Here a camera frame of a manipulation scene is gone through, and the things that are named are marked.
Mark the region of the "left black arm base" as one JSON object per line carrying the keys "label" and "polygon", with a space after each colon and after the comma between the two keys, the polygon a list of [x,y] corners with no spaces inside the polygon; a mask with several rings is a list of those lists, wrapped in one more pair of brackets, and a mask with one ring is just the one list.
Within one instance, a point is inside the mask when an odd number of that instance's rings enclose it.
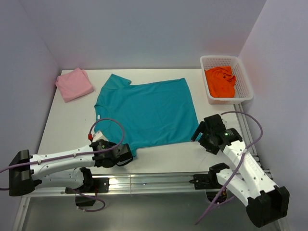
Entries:
{"label": "left black arm base", "polygon": [[83,178],[77,178],[77,186],[80,185],[80,189],[76,188],[76,190],[80,193],[107,193],[109,189],[109,178],[93,178],[93,184],[91,186],[85,186],[84,189],[82,188],[83,185]]}

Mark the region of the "teal t-shirt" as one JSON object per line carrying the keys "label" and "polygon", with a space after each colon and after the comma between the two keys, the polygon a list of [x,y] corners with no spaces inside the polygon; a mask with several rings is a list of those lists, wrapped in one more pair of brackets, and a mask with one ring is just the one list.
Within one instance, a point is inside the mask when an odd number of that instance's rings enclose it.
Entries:
{"label": "teal t-shirt", "polygon": [[133,156],[140,148],[189,142],[197,129],[192,96],[184,78],[133,85],[110,75],[94,106],[101,131],[109,140],[129,144]]}

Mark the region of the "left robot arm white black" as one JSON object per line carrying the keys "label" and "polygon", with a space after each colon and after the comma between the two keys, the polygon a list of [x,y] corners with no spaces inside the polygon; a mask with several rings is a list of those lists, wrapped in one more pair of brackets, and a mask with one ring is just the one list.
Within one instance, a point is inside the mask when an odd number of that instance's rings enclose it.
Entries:
{"label": "left robot arm white black", "polygon": [[22,196],[36,189],[56,187],[88,193],[94,188],[91,167],[121,167],[132,160],[128,144],[105,140],[55,154],[30,155],[28,150],[22,150],[9,164],[9,195]]}

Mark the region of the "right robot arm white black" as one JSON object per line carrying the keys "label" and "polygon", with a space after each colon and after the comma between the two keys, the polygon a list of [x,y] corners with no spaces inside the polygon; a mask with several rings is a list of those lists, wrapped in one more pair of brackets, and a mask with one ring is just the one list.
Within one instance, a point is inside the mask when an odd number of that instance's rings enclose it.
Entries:
{"label": "right robot arm white black", "polygon": [[218,189],[200,218],[220,204],[217,200],[225,197],[226,190],[244,204],[249,219],[258,228],[286,217],[289,191],[264,172],[250,154],[250,145],[245,144],[236,129],[226,128],[219,114],[204,118],[191,140],[198,141],[209,153],[221,151],[236,166],[231,170],[227,164],[219,163],[190,180],[196,190]]}

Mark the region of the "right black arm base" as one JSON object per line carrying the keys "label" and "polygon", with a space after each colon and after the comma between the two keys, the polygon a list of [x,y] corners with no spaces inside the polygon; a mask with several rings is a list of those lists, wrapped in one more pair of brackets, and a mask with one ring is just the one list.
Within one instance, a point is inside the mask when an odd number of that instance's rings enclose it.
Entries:
{"label": "right black arm base", "polygon": [[196,190],[218,189],[221,187],[212,173],[194,174],[189,183],[193,184]]}

